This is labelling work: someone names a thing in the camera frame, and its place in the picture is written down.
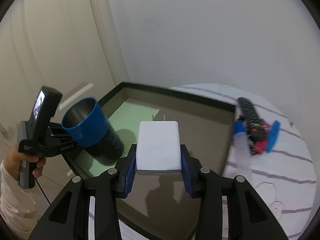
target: remote control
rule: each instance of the remote control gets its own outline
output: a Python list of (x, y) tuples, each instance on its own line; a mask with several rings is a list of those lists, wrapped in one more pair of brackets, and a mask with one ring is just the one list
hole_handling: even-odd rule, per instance
[(246, 98), (238, 98), (238, 103), (251, 133), (251, 139), (254, 141), (267, 138), (260, 117), (258, 116), (253, 104)]

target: electrical cord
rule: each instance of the electrical cord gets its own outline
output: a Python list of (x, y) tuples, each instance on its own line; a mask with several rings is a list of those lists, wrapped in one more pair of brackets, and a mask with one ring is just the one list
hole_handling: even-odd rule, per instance
[(40, 184), (39, 184), (39, 182), (38, 182), (38, 180), (37, 180), (37, 179), (36, 179), (36, 182), (37, 182), (37, 184), (38, 184), (39, 188), (41, 189), (42, 194), (44, 195), (45, 199), (47, 200), (47, 202), (49, 203), (49, 205), (51, 205), (51, 203), (50, 203), (49, 199), (48, 199), (48, 198), (47, 198), (47, 196), (45, 195), (45, 193), (44, 193), (44, 191), (42, 190), (42, 188), (41, 188), (41, 186), (40, 186)]

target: white power adapter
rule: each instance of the white power adapter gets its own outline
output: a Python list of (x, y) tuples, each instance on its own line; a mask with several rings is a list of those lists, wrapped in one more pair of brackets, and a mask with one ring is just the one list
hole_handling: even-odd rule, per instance
[(140, 175), (181, 173), (178, 122), (140, 122), (136, 150), (136, 173)]

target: blue bottle cap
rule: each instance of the blue bottle cap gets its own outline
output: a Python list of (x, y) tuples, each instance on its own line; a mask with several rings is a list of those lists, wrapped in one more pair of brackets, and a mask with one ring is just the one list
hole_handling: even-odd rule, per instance
[(241, 120), (237, 120), (237, 121), (235, 121), (235, 124), (234, 124), (234, 133), (233, 134), (237, 134), (240, 132), (246, 132), (246, 130), (243, 127), (243, 122)]

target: light green paper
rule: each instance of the light green paper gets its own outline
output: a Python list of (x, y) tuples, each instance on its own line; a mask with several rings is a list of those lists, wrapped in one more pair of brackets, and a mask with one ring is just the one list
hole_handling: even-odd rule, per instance
[[(158, 112), (159, 109), (156, 108), (124, 102), (109, 117), (108, 120), (111, 126), (124, 144), (124, 151), (121, 157), (127, 156), (131, 145), (133, 143), (137, 143), (139, 123), (141, 121), (151, 121), (152, 115), (156, 116)], [(89, 155), (86, 151), (82, 151), (76, 158), (75, 162), (85, 172), (94, 177), (99, 176), (107, 169), (116, 165), (116, 163), (111, 165), (103, 165)]]

